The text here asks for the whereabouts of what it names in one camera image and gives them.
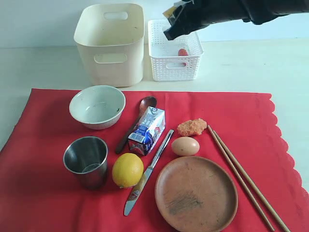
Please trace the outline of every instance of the white bowl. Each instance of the white bowl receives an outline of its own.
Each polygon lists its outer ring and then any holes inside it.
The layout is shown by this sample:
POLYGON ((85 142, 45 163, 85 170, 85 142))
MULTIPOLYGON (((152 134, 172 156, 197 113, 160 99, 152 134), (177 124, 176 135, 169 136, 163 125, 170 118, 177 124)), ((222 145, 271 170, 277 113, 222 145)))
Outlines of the white bowl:
POLYGON ((92 86, 76 94, 69 106, 72 117, 85 127, 101 130, 114 125, 126 105, 124 94, 112 86, 92 86))

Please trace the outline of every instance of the metal cup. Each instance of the metal cup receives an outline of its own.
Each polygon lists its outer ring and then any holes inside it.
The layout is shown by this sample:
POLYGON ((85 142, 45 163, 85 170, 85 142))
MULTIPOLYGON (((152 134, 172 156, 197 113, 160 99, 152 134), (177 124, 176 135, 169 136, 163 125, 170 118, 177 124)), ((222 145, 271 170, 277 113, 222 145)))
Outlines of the metal cup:
POLYGON ((68 146, 63 155, 63 163, 83 187, 98 189, 106 180, 107 153, 107 145, 102 139, 87 136, 68 146))

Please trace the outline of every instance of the cup rim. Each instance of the cup rim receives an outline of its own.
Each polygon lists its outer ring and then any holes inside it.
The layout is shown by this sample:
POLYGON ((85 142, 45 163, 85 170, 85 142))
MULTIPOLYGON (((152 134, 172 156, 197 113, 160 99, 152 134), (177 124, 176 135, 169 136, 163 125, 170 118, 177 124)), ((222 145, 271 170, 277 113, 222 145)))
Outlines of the cup rim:
POLYGON ((108 147, 107 147, 106 142, 105 142, 103 139, 101 139, 101 138, 99 138, 99 137, 96 137, 96 136, 84 136, 84 137, 78 138, 78 139, 74 140, 72 143, 70 143, 70 145, 69 145, 69 146, 67 147, 67 149, 64 151, 62 161, 63 161, 63 164, 64 164, 64 166, 66 167, 66 169, 68 169, 71 173, 74 173, 74 174, 77 174, 77 175, 84 175, 84 174, 87 174, 87 173, 91 173, 91 172, 95 171, 96 169, 98 169, 99 167, 101 167, 101 166, 106 162, 107 154, 108 154, 108 147), (99 165, 98 167, 96 167, 96 168, 94 168, 94 169, 92 169, 92 170, 90 170, 90 171, 88 171, 88 172, 78 173, 78 172, 75 172, 75 171, 71 170, 71 169, 66 165, 66 163, 65 163, 65 161, 64 161, 64 158, 65 158, 65 156, 66 156, 66 153, 67 153, 68 149, 73 145, 73 143, 75 143, 75 142, 77 142, 77 141, 79 141, 79 140, 81 140, 81 139, 85 139, 85 138, 95 138, 95 139, 99 139, 101 142, 103 142, 103 144, 104 144, 104 146, 105 146, 105 148, 106 148, 105 158, 103 159, 103 161, 100 163, 100 165, 99 165))
POLYGON ((70 101, 70 104, 69 104, 69 112, 71 114, 71 116, 78 122, 81 122, 81 123, 84 123, 84 124, 89 124, 89 125, 97 125, 97 124, 102 124, 102 123, 106 123, 106 122, 109 122, 109 121, 112 121, 113 119, 117 118, 120 114, 122 114, 124 108, 126 106, 126 97, 124 95, 124 93, 122 91, 120 91, 119 89, 117 89, 116 87, 113 87, 113 86, 107 86, 107 85, 97 85, 97 86, 90 86, 88 88, 85 88, 81 91, 79 91, 77 94, 74 95, 74 97, 71 99, 70 101), (87 121, 83 121, 83 120, 80 120, 78 118, 76 118, 75 115, 73 115, 72 111, 71 111, 71 108, 72 108, 72 104, 73 104, 73 101, 75 101, 79 95, 81 95, 82 93, 85 93, 87 90, 91 89, 91 88, 111 88, 111 89, 114 89, 116 90, 118 93, 120 93, 120 95, 123 97, 124 99, 124 104, 122 106, 122 108, 119 110, 119 112, 117 114, 115 114, 113 117, 107 119, 107 120, 104 120, 104 121, 98 121, 98 122, 87 122, 87 121))

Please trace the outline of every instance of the brown egg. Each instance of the brown egg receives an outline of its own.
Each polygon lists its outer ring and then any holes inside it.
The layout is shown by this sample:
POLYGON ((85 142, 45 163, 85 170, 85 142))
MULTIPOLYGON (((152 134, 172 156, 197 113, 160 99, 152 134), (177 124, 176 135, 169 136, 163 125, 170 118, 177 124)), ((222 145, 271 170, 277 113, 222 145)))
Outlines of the brown egg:
POLYGON ((172 143, 172 151, 178 156, 192 156, 199 150, 199 143, 191 137, 180 137, 172 143))

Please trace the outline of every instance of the spoon handle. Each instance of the spoon handle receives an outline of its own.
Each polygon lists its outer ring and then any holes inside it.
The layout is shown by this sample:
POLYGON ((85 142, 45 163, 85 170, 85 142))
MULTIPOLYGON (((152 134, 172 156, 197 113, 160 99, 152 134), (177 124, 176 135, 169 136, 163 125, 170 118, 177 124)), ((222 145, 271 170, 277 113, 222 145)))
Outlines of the spoon handle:
POLYGON ((134 129, 135 125, 139 122, 140 118, 141 118, 141 116, 138 116, 138 118, 133 122, 131 127, 126 131, 125 135, 122 137, 122 139, 120 140, 120 142, 118 143, 118 145, 115 149, 116 154, 120 154, 120 152, 124 149, 126 142, 127 142, 127 138, 133 132, 133 129, 134 129))

